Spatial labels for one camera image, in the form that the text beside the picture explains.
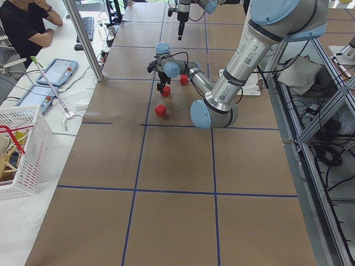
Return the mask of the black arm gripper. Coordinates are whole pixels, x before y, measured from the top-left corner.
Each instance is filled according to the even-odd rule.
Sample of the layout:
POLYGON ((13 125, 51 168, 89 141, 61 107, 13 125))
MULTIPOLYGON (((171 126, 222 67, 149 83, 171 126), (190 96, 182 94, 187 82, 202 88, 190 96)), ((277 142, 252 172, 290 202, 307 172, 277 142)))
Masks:
POLYGON ((168 16, 171 17, 173 13, 177 13, 177 20, 179 21, 179 29, 178 29, 178 40, 182 40, 182 36, 184 33, 185 23, 189 20, 189 7, 178 7, 178 8, 169 8, 168 16))

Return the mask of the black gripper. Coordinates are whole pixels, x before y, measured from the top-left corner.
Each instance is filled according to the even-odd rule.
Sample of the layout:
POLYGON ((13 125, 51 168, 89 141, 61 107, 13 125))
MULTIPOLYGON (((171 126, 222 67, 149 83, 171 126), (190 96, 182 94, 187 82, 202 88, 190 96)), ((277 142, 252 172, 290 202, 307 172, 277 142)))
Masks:
POLYGON ((157 72, 159 80, 160 80, 160 82, 158 82, 156 85, 157 91, 159 91, 160 93, 163 93, 164 92, 164 84, 165 84, 165 86, 170 85, 171 79, 165 74, 162 67, 157 63, 156 60, 150 62, 149 65, 147 66, 148 73, 151 73, 153 71, 157 72))

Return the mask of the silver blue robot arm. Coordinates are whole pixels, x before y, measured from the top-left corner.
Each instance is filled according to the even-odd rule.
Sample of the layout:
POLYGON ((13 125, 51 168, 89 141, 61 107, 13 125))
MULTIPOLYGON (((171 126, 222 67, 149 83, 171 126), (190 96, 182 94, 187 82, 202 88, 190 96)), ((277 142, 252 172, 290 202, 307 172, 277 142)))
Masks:
POLYGON ((189 77, 203 99, 192 103, 191 121, 201 129, 227 127, 238 116, 236 94, 246 84, 264 55, 274 44, 315 39, 326 31, 328 1, 251 1, 247 31, 235 54, 216 84, 212 84, 199 65, 190 60, 177 60, 167 43, 156 45, 156 56, 147 71, 156 71, 161 90, 171 78, 189 77))
POLYGON ((182 40, 184 29, 185 29, 185 23, 188 22, 189 20, 194 22, 198 21, 198 19, 193 20, 190 18, 190 7, 193 4, 199 6, 203 10, 203 14, 202 14, 203 17, 205 13, 213 14, 219 2, 213 0, 193 0, 193 1, 180 0, 180 1, 175 1, 174 7, 172 7, 170 3, 168 3, 169 6, 168 17, 171 17, 173 13, 177 14, 177 20, 179 22, 178 34, 177 34, 178 41, 182 40))

